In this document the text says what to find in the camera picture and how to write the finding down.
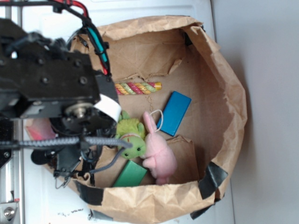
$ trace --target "green rectangular block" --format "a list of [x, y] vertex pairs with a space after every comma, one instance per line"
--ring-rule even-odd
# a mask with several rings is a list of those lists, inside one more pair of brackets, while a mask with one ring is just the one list
[[135, 187], [138, 186], [144, 178], [147, 170], [137, 163], [129, 160], [118, 176], [113, 187]]

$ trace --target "stuffed animal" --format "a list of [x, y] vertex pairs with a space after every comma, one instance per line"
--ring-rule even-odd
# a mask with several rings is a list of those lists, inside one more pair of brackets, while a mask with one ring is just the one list
[[125, 111], [121, 112], [116, 129], [116, 138], [133, 144], [132, 148], [126, 148], [121, 156], [125, 159], [132, 159], [143, 155], [146, 151], [144, 142], [145, 128], [137, 118], [130, 118]]
[[149, 168], [156, 178], [156, 184], [163, 185], [169, 182], [169, 177], [177, 169], [177, 160], [166, 140], [157, 133], [154, 119], [148, 112], [144, 112], [143, 120], [149, 134], [145, 137], [146, 153], [142, 165]]

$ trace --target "blue rectangular block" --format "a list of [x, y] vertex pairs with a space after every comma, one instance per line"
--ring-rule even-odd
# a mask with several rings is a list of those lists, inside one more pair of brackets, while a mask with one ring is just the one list
[[[161, 131], [171, 136], [175, 136], [190, 103], [191, 99], [189, 97], [174, 91], [163, 111], [164, 120]], [[160, 127], [160, 124], [161, 119], [157, 124], [158, 128]]]

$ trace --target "multicolored rope toy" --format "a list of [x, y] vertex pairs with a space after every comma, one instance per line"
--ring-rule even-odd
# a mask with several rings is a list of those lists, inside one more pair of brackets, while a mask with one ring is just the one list
[[150, 94], [162, 89], [162, 84], [157, 83], [117, 83], [115, 84], [118, 95]]

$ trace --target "paper bag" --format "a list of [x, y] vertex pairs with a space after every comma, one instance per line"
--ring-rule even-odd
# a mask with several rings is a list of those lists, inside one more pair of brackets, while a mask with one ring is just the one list
[[[99, 27], [110, 44], [107, 53], [115, 82], [162, 82], [159, 92], [119, 97], [131, 117], [142, 120], [144, 111], [164, 109], [173, 91], [192, 102], [177, 137], [162, 133], [179, 166], [170, 184], [154, 185], [149, 175], [138, 187], [112, 188], [125, 164], [123, 158], [114, 168], [96, 174], [95, 186], [89, 175], [74, 181], [95, 214], [121, 222], [160, 223], [187, 213], [196, 218], [224, 197], [247, 121], [245, 91], [201, 25], [187, 16], [154, 16]], [[86, 35], [74, 38], [75, 49], [89, 54], [94, 68], [101, 69]], [[115, 153], [104, 149], [97, 166], [109, 163]]]

